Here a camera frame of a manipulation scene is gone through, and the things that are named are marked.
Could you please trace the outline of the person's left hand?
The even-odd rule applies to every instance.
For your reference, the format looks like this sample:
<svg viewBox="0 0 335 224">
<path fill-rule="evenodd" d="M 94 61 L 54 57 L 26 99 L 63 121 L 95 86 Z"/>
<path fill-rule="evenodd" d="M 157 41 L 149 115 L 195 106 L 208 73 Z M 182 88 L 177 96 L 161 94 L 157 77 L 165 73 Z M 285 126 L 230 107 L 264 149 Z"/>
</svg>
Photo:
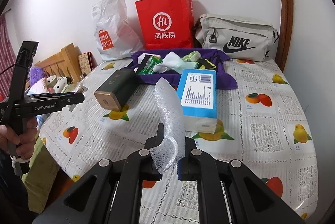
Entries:
<svg viewBox="0 0 335 224">
<path fill-rule="evenodd" d="M 21 135 L 17 135 L 13 129 L 6 125 L 1 125 L 1 150 L 9 153 L 9 142 L 18 145 L 17 155 L 23 160 L 28 160 L 34 152 L 34 145 L 37 136 L 37 119 L 32 117 L 27 121 L 27 130 Z"/>
</svg>

